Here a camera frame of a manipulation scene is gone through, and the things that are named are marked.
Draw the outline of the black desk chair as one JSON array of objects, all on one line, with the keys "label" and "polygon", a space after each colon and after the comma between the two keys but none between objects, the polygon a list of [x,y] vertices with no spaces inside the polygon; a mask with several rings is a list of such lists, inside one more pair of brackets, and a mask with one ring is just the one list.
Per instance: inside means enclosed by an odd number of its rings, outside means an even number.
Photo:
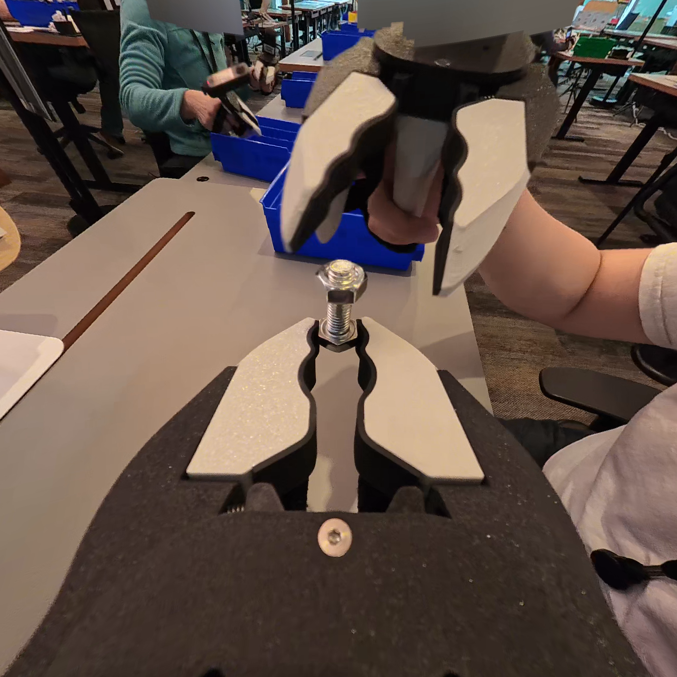
[{"label": "black desk chair", "polygon": [[620,426],[662,392],[636,383],[588,369],[550,367],[539,373],[539,387],[548,399],[594,414],[594,423]]}]

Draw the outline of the silver hex nut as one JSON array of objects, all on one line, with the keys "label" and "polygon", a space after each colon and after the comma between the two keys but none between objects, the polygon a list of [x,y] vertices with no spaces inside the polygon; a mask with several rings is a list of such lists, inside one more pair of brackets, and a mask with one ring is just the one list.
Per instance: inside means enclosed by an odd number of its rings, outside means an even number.
[{"label": "silver hex nut", "polygon": [[339,328],[332,325],[329,318],[324,318],[319,322],[317,344],[328,351],[341,353],[355,347],[358,335],[358,327],[354,320],[349,320]]}]

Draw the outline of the silver hex bolt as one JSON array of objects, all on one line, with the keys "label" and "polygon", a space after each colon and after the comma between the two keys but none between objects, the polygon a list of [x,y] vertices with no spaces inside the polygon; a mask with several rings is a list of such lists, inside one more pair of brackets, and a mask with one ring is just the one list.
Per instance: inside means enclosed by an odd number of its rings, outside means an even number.
[{"label": "silver hex bolt", "polygon": [[332,325],[347,324],[353,306],[366,291],[367,273],[356,263],[336,259],[320,266],[316,277],[326,296],[326,318]]}]

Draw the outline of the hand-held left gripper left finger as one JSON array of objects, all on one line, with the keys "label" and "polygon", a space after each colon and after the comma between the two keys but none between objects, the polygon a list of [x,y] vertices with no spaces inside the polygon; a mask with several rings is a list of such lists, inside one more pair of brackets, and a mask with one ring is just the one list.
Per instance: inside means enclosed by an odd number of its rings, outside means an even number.
[{"label": "hand-held left gripper left finger", "polygon": [[302,319],[237,365],[185,470],[190,481],[272,485],[289,511],[308,509],[317,461],[319,322]]}]

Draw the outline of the blue plastic bin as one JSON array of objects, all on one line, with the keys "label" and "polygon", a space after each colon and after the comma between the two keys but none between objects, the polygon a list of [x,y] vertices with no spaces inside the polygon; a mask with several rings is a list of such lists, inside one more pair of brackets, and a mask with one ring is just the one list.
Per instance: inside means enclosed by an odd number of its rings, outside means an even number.
[{"label": "blue plastic bin", "polygon": [[57,11],[78,11],[77,1],[4,1],[12,18],[21,26],[47,28]]},{"label": "blue plastic bin", "polygon": [[[287,165],[283,166],[259,201],[266,218],[273,249],[282,255],[286,253],[283,248],[280,224],[287,167]],[[321,243],[317,235],[313,234],[295,253],[297,257],[318,258],[326,261],[343,258],[363,267],[401,272],[408,270],[413,262],[422,261],[424,254],[423,244],[407,252],[395,252],[386,248],[370,233],[364,216],[358,210],[343,214],[337,231],[328,242]]]},{"label": "blue plastic bin", "polygon": [[265,116],[257,122],[260,135],[211,133],[213,157],[227,173],[273,182],[291,158],[301,125]]},{"label": "blue plastic bin", "polygon": [[303,109],[311,89],[317,80],[318,72],[294,71],[284,77],[280,95],[287,108]]},{"label": "blue plastic bin", "polygon": [[331,61],[344,51],[351,49],[362,38],[371,37],[373,32],[369,31],[346,31],[346,30],[326,30],[321,36],[322,59],[325,63]]}]

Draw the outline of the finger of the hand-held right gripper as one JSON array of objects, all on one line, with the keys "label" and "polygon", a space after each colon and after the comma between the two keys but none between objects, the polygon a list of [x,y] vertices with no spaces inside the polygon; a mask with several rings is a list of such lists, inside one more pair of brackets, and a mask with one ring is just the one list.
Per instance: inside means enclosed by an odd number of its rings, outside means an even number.
[{"label": "finger of the hand-held right gripper", "polygon": [[397,102],[378,78],[351,73],[300,128],[286,169],[280,232],[286,253],[313,234],[326,243],[343,217],[367,157],[394,127]]},{"label": "finger of the hand-held right gripper", "polygon": [[457,108],[442,164],[433,294],[447,296],[484,262],[526,188],[525,102],[492,97]]}]

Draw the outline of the green box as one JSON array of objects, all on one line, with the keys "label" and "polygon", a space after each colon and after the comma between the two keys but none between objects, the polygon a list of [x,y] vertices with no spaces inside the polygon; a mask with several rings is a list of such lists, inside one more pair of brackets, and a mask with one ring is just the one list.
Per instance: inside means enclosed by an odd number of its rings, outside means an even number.
[{"label": "green box", "polygon": [[608,36],[578,35],[571,55],[603,60],[616,46],[617,40]]}]

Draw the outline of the person's right hand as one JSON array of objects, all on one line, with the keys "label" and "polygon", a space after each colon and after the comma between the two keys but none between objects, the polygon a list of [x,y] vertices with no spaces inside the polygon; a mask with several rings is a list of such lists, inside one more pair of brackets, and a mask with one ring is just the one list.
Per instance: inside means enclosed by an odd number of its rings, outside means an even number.
[{"label": "person's right hand", "polygon": [[445,174],[438,167],[428,189],[420,216],[402,211],[393,199],[396,145],[385,151],[382,180],[368,199],[368,228],[370,232],[395,246],[427,244],[436,241],[439,234],[439,207]]}]

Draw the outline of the wooden desk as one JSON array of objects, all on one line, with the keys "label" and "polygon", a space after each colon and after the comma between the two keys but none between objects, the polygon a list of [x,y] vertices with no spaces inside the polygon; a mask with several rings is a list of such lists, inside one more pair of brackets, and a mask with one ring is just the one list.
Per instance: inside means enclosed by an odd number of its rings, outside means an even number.
[{"label": "wooden desk", "polygon": [[573,55],[570,52],[556,52],[552,57],[554,63],[560,66],[563,62],[575,63],[583,66],[588,71],[588,76],[581,86],[578,95],[573,100],[569,112],[563,119],[563,123],[559,130],[551,137],[552,140],[565,141],[584,141],[583,137],[569,134],[569,130],[573,123],[575,123],[578,114],[591,94],[600,77],[604,74],[610,74],[614,77],[621,77],[631,68],[643,66],[644,60],[636,58],[597,58],[586,57],[580,55]]}]

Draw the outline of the person's right forearm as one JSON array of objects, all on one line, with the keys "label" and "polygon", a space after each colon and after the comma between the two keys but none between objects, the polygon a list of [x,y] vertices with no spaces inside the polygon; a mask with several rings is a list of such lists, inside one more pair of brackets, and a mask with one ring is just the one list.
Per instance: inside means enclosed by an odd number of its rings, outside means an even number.
[{"label": "person's right forearm", "polygon": [[650,249],[598,250],[524,190],[478,268],[513,312],[564,333],[649,343],[639,290]]}]

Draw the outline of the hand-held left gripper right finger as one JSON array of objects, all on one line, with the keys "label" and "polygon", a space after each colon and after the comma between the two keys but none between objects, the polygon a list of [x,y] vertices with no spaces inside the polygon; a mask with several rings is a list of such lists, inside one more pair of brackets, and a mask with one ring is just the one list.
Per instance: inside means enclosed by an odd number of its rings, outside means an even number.
[{"label": "hand-held left gripper right finger", "polygon": [[385,511],[403,487],[428,497],[437,487],[482,484],[485,473],[428,357],[373,319],[358,321],[355,351],[358,510]]}]

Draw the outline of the white board stand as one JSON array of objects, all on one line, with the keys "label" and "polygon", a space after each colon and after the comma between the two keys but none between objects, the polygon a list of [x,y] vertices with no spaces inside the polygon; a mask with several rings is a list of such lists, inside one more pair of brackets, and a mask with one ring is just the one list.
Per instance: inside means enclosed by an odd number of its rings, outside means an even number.
[{"label": "white board stand", "polygon": [[1,330],[1,418],[40,380],[64,351],[54,337]]}]

